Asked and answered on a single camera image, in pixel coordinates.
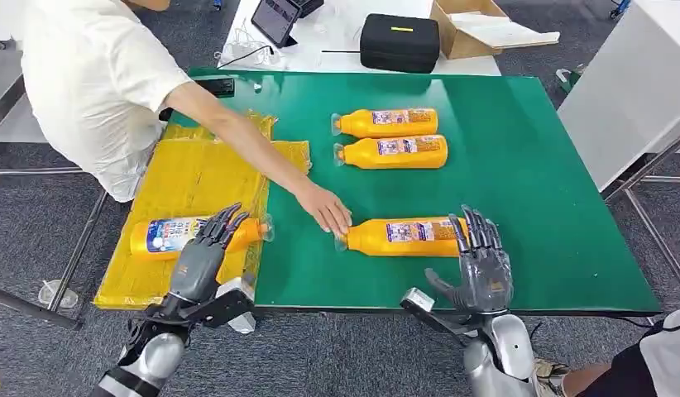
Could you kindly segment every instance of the green table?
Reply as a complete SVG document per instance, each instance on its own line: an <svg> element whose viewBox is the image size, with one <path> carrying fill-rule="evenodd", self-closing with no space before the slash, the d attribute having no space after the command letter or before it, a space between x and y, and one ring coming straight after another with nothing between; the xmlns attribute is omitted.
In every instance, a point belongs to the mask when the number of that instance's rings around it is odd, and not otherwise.
<svg viewBox="0 0 680 397"><path fill-rule="evenodd" d="M202 75L211 72L200 72ZM332 190L359 224L371 218L461 214L478 208L499 226L519 313L650 315L659 311L634 257L534 78L420 74L231 72L231 108L274 114L276 140L308 140L310 178ZM253 85L261 84L256 93ZM449 147L440 170L360 170L333 164L330 115L356 109L431 107ZM187 124L181 115L174 122ZM279 186L268 212L276 239L265 244L256 305L268 309L399 309L434 268L459 283L456 259L390 258L336 252L333 238ZM438 299L437 308L448 308Z"/></svg>

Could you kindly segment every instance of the white t-shirt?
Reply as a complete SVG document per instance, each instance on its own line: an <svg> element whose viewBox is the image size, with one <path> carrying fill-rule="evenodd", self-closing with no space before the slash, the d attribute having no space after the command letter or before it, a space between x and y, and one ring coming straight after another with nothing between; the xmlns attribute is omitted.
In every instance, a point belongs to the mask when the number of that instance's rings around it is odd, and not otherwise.
<svg viewBox="0 0 680 397"><path fill-rule="evenodd" d="M665 328L680 326L680 310L664 319ZM680 397L680 329L643 338L639 350L647 363L658 397Z"/></svg>
<svg viewBox="0 0 680 397"><path fill-rule="evenodd" d="M26 13L26 94L45 138L117 201L133 199L157 113L190 78L120 0L34 0Z"/></svg>

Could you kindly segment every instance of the bottle cap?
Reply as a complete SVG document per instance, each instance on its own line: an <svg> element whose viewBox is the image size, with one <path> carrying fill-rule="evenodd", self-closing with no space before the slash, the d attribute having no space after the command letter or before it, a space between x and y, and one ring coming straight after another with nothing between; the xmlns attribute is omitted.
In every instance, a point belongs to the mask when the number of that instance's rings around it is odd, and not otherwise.
<svg viewBox="0 0 680 397"><path fill-rule="evenodd" d="M333 161L337 167L345 164L345 147L339 143L333 145Z"/></svg>
<svg viewBox="0 0 680 397"><path fill-rule="evenodd" d="M260 218L260 234L262 240L266 242L273 242L275 238L274 219L269 213L266 213Z"/></svg>
<svg viewBox="0 0 680 397"><path fill-rule="evenodd" d="M335 237L335 251L342 252L347 250L347 236Z"/></svg>
<svg viewBox="0 0 680 397"><path fill-rule="evenodd" d="M342 134L342 116L337 113L330 116L330 132L333 136Z"/></svg>

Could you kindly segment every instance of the gray carpet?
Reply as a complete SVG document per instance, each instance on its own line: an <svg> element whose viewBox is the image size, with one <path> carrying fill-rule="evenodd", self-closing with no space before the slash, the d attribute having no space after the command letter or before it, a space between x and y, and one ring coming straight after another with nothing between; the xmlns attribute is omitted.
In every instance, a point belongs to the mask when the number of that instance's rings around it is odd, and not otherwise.
<svg viewBox="0 0 680 397"><path fill-rule="evenodd" d="M555 104L553 71L588 61L612 28L607 2L499 4L518 22L560 30L562 44L497 57L504 74L536 75ZM173 3L161 14L138 12L185 68L213 65L236 3L215 12L204 0ZM0 144L0 167L68 165L46 145ZM665 164L680 175L680 155ZM645 185L640 199L680 260L680 188ZM88 175L0 179L0 287L35 301L41 280L60 277L98 196ZM620 230L666 311L680 308L680 288L626 200L611 205ZM116 360L129 312L97 310L90 300L115 247L125 209L109 199L70 288L80 305L67 312L78 332L16 315L0 306L0 396L78 396ZM580 367L609 361L642 333L605 318L542 321L533 344L541 356ZM462 348L405 315L287 313L263 318L256 332L202 329L165 396L445 396L469 395Z"/></svg>

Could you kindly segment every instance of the robotic arm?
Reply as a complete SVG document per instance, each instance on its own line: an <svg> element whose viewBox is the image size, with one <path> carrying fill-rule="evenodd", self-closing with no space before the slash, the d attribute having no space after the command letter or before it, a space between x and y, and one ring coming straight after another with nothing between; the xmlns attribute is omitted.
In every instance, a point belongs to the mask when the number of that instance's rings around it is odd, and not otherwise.
<svg viewBox="0 0 680 397"><path fill-rule="evenodd" d="M459 313L471 317L457 325L435 316L431 311L434 300L416 288L408 290L401 306L440 332L459 335L476 331L464 352L475 396L536 396L534 354L527 329L520 318L508 313L513 297L510 258L491 220L465 205L462 211L467 233L455 215L449 216L460 251L462 284L454 287L432 269L426 269L425 276Z"/></svg>
<svg viewBox="0 0 680 397"><path fill-rule="evenodd" d="M252 309L241 289L222 290L216 274L233 233L248 213L236 203L210 218L184 246L162 304L152 304L128 324L131 337L116 366L107 371L92 397L155 397L175 373L197 324L216 328Z"/></svg>

